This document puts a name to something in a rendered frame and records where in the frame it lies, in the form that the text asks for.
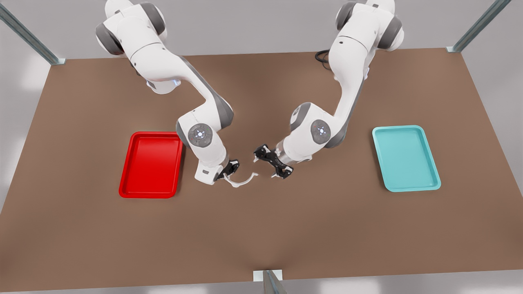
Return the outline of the teal rectangular tray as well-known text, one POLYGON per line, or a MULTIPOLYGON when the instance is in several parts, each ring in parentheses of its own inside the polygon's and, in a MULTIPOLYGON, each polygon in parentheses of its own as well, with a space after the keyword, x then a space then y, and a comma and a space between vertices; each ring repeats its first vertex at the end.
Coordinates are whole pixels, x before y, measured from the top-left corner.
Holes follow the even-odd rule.
POLYGON ((441 180, 426 134, 418 125, 372 130, 385 188, 391 192, 438 190, 441 180))

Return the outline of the white drainage pipe clamp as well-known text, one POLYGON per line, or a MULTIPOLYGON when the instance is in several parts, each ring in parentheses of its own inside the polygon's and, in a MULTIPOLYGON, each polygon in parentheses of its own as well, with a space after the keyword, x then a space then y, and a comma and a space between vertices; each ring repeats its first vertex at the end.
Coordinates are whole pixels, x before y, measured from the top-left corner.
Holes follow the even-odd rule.
POLYGON ((243 182, 234 182, 230 179, 230 175, 226 175, 224 176, 224 179, 226 182, 228 182, 233 188, 238 188, 240 186, 243 186, 243 185, 246 185, 248 184, 254 177, 258 176, 259 174, 258 173, 251 173, 250 177, 248 179, 246 179, 245 181, 243 182))

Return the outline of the red rectangular tray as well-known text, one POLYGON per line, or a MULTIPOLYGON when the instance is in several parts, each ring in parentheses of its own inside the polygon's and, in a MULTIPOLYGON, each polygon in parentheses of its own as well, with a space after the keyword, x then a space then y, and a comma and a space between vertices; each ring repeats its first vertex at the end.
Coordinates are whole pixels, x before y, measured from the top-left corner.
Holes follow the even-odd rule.
POLYGON ((183 143, 177 132, 139 131, 130 137, 119 185, 123 198, 175 196, 183 143))

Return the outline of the silver frame post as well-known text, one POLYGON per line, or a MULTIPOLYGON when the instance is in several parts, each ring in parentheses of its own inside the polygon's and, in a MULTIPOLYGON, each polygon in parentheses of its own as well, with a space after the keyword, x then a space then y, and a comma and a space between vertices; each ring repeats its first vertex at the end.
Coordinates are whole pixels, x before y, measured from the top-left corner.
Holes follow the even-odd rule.
POLYGON ((253 271, 253 281, 263 282, 263 294, 288 294, 273 270, 253 271))
POLYGON ((446 52, 461 53, 510 2, 512 0, 494 0, 492 5, 454 45, 446 47, 446 52))
POLYGON ((50 65, 64 65, 65 58, 58 58, 20 20, 0 3, 0 20, 15 32, 26 44, 34 49, 50 65))

